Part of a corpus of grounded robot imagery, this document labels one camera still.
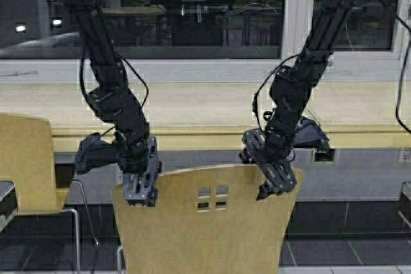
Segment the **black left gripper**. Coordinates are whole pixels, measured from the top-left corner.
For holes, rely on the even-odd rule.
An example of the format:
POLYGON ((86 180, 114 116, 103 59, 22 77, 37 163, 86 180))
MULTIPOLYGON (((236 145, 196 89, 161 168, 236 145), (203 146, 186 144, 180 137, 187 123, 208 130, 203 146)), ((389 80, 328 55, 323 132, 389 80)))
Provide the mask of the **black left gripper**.
POLYGON ((159 159, 157 140, 154 136, 148 138, 147 165, 142 171, 123 172, 123 197, 129 205, 154 207, 158 197, 158 189, 154 187, 162 172, 162 162, 159 159))

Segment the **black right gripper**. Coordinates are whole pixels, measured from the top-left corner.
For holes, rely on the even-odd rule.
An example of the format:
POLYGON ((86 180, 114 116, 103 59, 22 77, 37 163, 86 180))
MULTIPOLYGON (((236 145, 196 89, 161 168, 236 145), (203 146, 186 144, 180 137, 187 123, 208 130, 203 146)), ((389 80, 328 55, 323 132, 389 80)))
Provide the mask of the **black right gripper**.
POLYGON ((240 152, 241 163, 255 164, 265 176, 264 182, 258 188, 256 201, 294 190, 297 180, 290 162, 286 157, 269 153, 260 129, 245 131, 241 141, 244 145, 240 152))

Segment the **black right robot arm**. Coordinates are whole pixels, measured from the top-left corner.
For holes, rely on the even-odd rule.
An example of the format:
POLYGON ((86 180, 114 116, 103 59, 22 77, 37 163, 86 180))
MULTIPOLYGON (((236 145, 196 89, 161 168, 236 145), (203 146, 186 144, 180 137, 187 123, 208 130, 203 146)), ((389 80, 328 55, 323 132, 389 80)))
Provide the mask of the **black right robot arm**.
POLYGON ((338 34, 354 7, 371 0, 320 0, 318 19, 293 65, 282 62, 271 73, 270 97, 275 107, 264 113, 264 128, 243 134, 243 163, 257 165, 265 176, 257 201, 290 193, 297 186, 291 167, 294 149, 329 151, 329 139, 314 121, 303 116, 313 88, 324 74, 338 34))

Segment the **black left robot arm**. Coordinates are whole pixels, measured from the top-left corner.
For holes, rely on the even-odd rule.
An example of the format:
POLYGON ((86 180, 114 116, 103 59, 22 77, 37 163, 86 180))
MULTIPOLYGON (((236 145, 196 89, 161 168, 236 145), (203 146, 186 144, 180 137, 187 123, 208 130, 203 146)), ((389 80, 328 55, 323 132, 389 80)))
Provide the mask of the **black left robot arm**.
POLYGON ((130 205, 153 207, 158 190, 154 183, 161 172, 157 141, 141 102, 129 87, 125 66, 109 37, 103 0, 57 0, 77 21, 83 40, 82 58, 91 61, 98 86, 85 89, 83 69, 79 70, 83 98, 95 116, 114 128, 114 139, 105 142, 100 133, 88 135, 79 145, 75 166, 78 174, 117 164, 123 173, 123 196, 130 205))

